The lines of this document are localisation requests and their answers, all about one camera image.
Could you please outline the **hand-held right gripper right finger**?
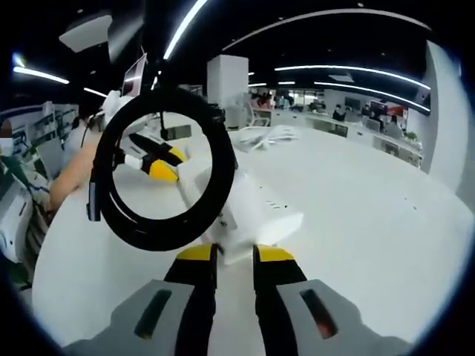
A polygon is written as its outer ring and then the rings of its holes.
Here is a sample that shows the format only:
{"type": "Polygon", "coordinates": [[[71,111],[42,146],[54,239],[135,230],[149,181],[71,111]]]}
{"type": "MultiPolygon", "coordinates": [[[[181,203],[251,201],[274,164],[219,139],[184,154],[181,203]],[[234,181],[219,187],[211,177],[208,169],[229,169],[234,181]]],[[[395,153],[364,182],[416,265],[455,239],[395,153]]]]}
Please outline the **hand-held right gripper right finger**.
{"type": "Polygon", "coordinates": [[[255,313],[267,355],[408,355],[412,346],[364,325],[357,306],[309,280],[282,248],[253,247],[255,313]]]}

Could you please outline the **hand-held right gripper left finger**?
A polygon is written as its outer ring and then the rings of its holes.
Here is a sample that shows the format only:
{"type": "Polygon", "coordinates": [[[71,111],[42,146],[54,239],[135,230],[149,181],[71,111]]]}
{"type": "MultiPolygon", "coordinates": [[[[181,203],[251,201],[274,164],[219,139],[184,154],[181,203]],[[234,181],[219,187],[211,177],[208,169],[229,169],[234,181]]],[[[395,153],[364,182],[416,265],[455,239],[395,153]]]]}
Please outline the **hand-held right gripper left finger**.
{"type": "Polygon", "coordinates": [[[163,280],[119,304],[107,328],[65,355],[207,355],[216,312],[217,245],[181,251],[163,280]]]}

